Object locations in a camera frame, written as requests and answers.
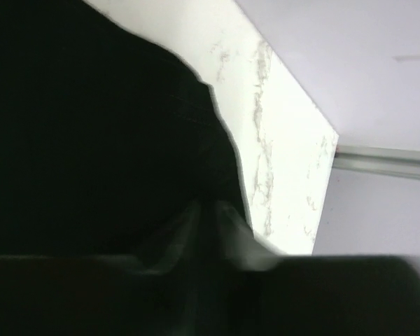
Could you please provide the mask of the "black t-shirt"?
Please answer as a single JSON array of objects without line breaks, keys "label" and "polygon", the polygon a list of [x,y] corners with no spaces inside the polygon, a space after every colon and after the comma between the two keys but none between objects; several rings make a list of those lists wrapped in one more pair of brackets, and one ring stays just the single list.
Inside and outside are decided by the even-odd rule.
[{"label": "black t-shirt", "polygon": [[193,201],[246,215],[211,87],[83,1],[0,1],[0,255],[130,253]]}]

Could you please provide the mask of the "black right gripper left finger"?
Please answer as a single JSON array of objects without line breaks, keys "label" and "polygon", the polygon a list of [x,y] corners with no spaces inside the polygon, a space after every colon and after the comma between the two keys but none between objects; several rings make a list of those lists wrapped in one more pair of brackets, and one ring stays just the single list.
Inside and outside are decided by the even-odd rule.
[{"label": "black right gripper left finger", "polygon": [[0,256],[0,335],[193,335],[200,213],[127,255]]}]

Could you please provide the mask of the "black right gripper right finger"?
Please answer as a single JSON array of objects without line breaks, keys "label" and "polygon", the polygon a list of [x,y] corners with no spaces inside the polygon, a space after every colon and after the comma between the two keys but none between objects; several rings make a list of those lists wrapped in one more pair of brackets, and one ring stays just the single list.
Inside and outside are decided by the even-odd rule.
[{"label": "black right gripper right finger", "polygon": [[278,255],[216,205],[228,335],[420,335],[420,261],[399,255]]}]

